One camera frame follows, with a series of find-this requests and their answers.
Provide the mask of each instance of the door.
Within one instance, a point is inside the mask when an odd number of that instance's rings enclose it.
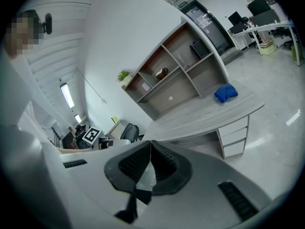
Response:
[[[219,55],[234,47],[234,44],[218,20],[198,1],[185,6],[181,12],[186,14],[210,39]]]

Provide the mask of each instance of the white wall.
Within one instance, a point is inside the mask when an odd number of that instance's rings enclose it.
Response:
[[[33,112],[35,115],[35,119],[37,120],[38,124],[41,126],[41,124],[44,122],[45,119],[47,119],[50,115],[43,110],[34,100],[31,101],[33,105]]]
[[[241,17],[250,17],[252,13],[248,10],[246,5],[251,0],[197,0],[200,2],[205,8],[207,8],[214,17],[221,23],[224,29],[227,31],[233,25],[228,20],[228,17],[234,12],[238,12]],[[249,42],[251,43],[254,39],[249,37]],[[244,42],[239,39],[237,40],[238,47],[241,49],[246,45]]]
[[[138,125],[144,133],[151,118],[121,89],[122,69],[133,72],[154,47],[181,23],[175,7],[163,0],[94,0],[79,46],[79,65],[87,83],[85,109],[93,125],[106,132],[111,115]]]

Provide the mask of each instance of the gray floor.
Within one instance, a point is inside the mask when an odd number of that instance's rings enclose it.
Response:
[[[227,66],[231,80],[238,80],[261,96],[265,106],[250,116],[248,142],[242,157],[225,161],[257,183],[274,199],[288,191],[304,165],[305,64],[297,67],[291,51],[280,47],[261,56],[254,47]],[[289,126],[286,122],[300,110]],[[215,148],[182,146],[222,158],[220,144],[211,135]]]

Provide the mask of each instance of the blue cushion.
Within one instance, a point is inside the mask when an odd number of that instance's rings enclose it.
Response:
[[[238,92],[231,84],[227,84],[218,88],[214,95],[220,102],[224,103],[228,98],[238,96]]]

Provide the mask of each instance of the desk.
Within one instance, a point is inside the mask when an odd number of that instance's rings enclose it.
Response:
[[[105,134],[105,136],[109,136],[110,139],[120,139],[123,131],[125,130],[125,126],[120,123],[121,119],[119,119],[113,127]]]
[[[294,33],[293,33],[293,30],[292,30],[292,27],[295,27],[295,25],[294,25],[292,22],[288,21],[288,20],[284,20],[284,21],[282,21],[282,22],[280,22],[280,23],[273,23],[273,24],[262,25],[262,26],[256,26],[256,27],[253,26],[253,27],[251,27],[251,28],[248,28],[248,29],[245,30],[245,31],[242,31],[242,32],[237,33],[237,34],[233,34],[233,35],[231,35],[231,36],[232,36],[232,38],[234,38],[234,37],[240,37],[240,36],[244,36],[245,34],[247,34],[247,33],[249,33],[249,32],[254,32],[254,31],[258,31],[258,32],[260,32],[260,31],[271,31],[271,30],[275,30],[276,28],[279,28],[279,27],[288,27],[288,28],[289,28],[290,33],[291,33],[291,38],[292,38],[292,40],[293,40],[293,42],[294,42],[294,45],[296,45],[295,35],[294,35]],[[255,39],[256,44],[257,44],[257,46],[258,46],[259,53],[260,53],[261,55],[263,55],[262,49],[261,49],[261,47],[260,47],[260,45],[259,45],[258,39],[257,39],[257,37],[256,37],[256,34],[253,33],[253,36],[254,36],[254,39]],[[296,53],[296,65],[297,65],[297,66],[300,66],[299,50],[298,50],[298,47],[297,47],[297,46],[295,46],[295,53]]]
[[[237,121],[248,117],[251,113],[264,106],[264,102],[247,87],[236,81],[232,82],[232,85],[238,92],[236,98],[231,98],[224,104],[215,98],[214,92],[204,99],[192,98],[175,107],[158,120],[153,121],[148,127],[143,140],[174,141],[216,131],[224,157],[231,156],[231,154],[225,155],[225,149],[230,145],[227,145],[227,141],[224,141],[221,136],[226,135],[227,139],[231,137],[229,135],[232,132],[223,131],[222,127],[232,126],[233,131],[236,129],[235,134],[237,131],[246,128],[246,137],[242,138],[245,146],[249,122],[246,122],[246,125],[241,125],[241,129],[234,127],[234,125],[238,123]]]

